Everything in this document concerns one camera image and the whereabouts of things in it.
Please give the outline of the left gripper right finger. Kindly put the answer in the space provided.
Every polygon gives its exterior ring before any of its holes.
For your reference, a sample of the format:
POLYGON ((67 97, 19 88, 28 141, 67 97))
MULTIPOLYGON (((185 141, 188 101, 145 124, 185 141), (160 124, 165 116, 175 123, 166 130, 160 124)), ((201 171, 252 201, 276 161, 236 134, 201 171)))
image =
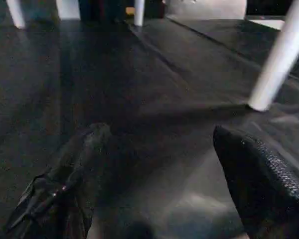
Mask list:
POLYGON ((251 239, 299 239, 299 178, 262 141, 218 125, 213 146, 251 239))

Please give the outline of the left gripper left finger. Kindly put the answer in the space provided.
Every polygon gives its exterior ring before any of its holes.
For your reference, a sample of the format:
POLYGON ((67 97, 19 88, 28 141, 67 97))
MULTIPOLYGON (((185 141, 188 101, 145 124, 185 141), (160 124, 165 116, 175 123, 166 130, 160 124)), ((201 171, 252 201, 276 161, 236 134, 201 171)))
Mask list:
POLYGON ((111 137, 94 123, 77 132, 35 176, 0 231, 2 239, 85 239, 92 224, 98 164, 111 137))

